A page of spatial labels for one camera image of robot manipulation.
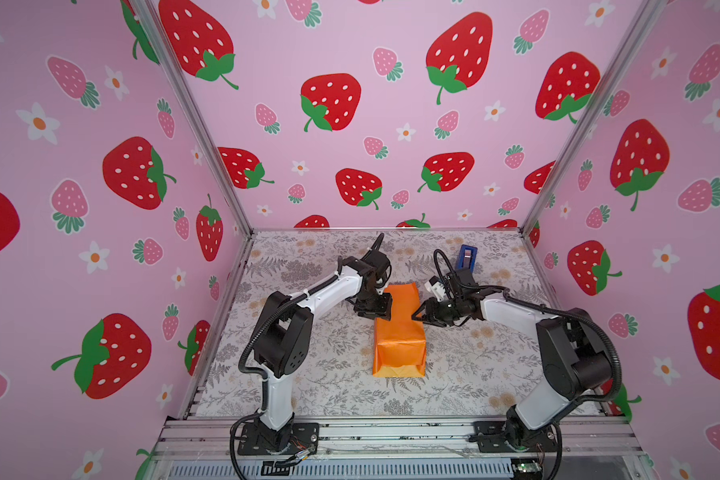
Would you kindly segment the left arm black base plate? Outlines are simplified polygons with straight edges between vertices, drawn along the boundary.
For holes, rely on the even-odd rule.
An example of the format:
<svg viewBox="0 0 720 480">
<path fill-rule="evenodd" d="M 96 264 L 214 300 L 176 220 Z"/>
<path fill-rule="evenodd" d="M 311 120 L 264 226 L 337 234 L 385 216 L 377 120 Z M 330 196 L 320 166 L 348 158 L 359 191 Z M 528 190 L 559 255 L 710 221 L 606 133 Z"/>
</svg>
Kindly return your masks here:
<svg viewBox="0 0 720 480">
<path fill-rule="evenodd" d="M 271 430 L 259 421 L 246 423 L 235 437 L 236 454 L 242 456 L 295 455 L 301 451 L 315 453 L 320 433 L 319 423 L 289 423 Z"/>
</svg>

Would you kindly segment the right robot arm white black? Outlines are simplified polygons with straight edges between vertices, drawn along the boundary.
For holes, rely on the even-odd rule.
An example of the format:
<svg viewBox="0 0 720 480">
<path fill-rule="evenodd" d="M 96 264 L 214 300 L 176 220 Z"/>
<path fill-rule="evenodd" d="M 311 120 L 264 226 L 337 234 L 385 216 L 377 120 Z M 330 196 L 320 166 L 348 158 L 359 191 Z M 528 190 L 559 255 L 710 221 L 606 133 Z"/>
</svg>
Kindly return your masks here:
<svg viewBox="0 0 720 480">
<path fill-rule="evenodd" d="M 430 326 L 459 320 L 491 320 L 537 339 L 543 376 L 531 393 L 509 408 L 503 437 L 514 449 L 528 447 L 548 427 L 587 402 L 607 402 L 622 385 L 616 348 L 586 311 L 562 311 L 513 297 L 478 292 L 439 301 L 430 298 L 412 315 Z"/>
</svg>

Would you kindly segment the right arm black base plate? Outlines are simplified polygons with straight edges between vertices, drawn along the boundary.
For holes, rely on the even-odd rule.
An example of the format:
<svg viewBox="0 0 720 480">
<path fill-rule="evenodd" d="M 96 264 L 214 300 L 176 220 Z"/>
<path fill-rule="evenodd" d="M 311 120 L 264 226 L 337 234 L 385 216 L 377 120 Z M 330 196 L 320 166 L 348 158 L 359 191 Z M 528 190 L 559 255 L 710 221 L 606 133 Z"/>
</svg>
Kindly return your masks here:
<svg viewBox="0 0 720 480">
<path fill-rule="evenodd" d="M 522 423 L 477 421 L 468 441 L 481 453 L 555 453 L 558 442 L 553 427 L 528 430 Z"/>
</svg>

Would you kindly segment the yellow orange wrapping paper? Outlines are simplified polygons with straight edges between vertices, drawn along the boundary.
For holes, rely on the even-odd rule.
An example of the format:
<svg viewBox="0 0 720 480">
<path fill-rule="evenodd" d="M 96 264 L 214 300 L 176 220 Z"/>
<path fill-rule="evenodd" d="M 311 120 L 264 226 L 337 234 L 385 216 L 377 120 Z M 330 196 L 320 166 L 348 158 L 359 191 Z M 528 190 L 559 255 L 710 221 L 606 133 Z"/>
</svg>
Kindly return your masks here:
<svg viewBox="0 0 720 480">
<path fill-rule="evenodd" d="M 423 378 L 426 376 L 427 340 L 420 322 L 412 319 L 421 306 L 415 283 L 390 285 L 389 320 L 377 319 L 374 327 L 372 374 L 378 378 Z"/>
</svg>

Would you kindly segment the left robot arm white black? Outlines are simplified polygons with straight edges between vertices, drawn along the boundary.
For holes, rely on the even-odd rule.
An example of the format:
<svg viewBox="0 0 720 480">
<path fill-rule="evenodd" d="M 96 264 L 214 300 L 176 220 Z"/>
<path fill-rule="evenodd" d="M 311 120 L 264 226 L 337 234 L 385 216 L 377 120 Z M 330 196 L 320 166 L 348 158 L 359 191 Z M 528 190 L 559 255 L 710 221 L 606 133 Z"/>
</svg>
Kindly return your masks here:
<svg viewBox="0 0 720 480">
<path fill-rule="evenodd" d="M 326 279 L 292 294 L 269 295 L 238 370 L 262 379 L 262 407 L 255 424 L 279 447 L 290 435 L 294 419 L 292 375 L 304 363 L 314 322 L 342 302 L 371 320 L 391 319 L 392 295 L 384 291 L 391 263 L 375 242 L 365 254 L 340 258 Z"/>
</svg>

